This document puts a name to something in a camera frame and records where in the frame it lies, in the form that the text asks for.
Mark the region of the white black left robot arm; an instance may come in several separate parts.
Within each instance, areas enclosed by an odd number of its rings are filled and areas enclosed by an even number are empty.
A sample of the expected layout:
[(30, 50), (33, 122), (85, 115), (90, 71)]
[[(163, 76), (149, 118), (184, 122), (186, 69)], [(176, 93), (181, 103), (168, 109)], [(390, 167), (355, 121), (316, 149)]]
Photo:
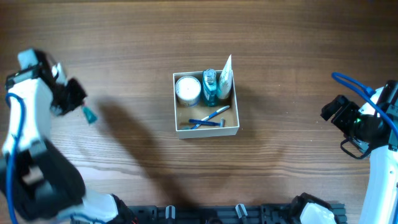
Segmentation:
[(83, 87), (41, 50), (27, 49), (17, 58), (21, 68), (5, 82), (10, 118), (1, 159), (1, 192), (11, 222), (129, 222), (127, 206), (113, 194), (88, 190), (77, 168), (51, 142), (51, 118), (84, 107)]

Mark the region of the white leaf-print cream tube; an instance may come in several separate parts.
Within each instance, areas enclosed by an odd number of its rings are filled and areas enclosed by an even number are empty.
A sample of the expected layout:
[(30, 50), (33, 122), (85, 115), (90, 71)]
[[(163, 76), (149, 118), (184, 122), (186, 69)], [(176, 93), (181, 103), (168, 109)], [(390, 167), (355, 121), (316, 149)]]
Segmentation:
[(221, 75), (218, 79), (217, 97), (219, 100), (225, 100), (229, 97), (233, 80), (232, 55), (230, 55), (224, 65)]

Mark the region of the white round jar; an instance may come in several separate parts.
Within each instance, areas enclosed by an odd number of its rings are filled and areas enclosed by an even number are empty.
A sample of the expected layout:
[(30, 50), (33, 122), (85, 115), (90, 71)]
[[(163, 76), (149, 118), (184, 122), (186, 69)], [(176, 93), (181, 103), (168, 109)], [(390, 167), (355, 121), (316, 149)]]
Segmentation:
[(182, 106), (195, 106), (200, 100), (201, 83), (193, 76), (183, 76), (175, 84), (175, 94)]

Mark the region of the red green toothpaste tube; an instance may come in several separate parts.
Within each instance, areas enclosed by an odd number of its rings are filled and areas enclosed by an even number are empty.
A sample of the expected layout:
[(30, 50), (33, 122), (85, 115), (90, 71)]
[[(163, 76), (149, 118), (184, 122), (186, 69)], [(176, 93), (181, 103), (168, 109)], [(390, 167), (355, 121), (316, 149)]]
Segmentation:
[(89, 107), (82, 106), (81, 108), (82, 108), (83, 114), (85, 115), (85, 118), (86, 118), (88, 124), (93, 124), (97, 121), (97, 116)]

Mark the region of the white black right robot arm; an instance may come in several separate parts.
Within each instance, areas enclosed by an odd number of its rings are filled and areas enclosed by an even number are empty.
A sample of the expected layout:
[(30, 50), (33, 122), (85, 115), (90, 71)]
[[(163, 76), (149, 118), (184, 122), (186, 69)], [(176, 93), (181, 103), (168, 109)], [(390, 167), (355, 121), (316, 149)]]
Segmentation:
[(363, 94), (362, 106), (338, 95), (321, 116), (361, 152), (358, 159), (370, 161), (360, 223), (397, 223), (397, 81)]

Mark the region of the blue mouthwash bottle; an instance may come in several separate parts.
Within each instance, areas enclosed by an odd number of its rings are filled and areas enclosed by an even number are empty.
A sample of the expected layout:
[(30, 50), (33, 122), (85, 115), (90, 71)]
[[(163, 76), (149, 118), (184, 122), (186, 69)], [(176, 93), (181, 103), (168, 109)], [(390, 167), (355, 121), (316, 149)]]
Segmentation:
[(216, 106), (216, 71), (212, 68), (203, 71), (203, 100), (207, 106)]

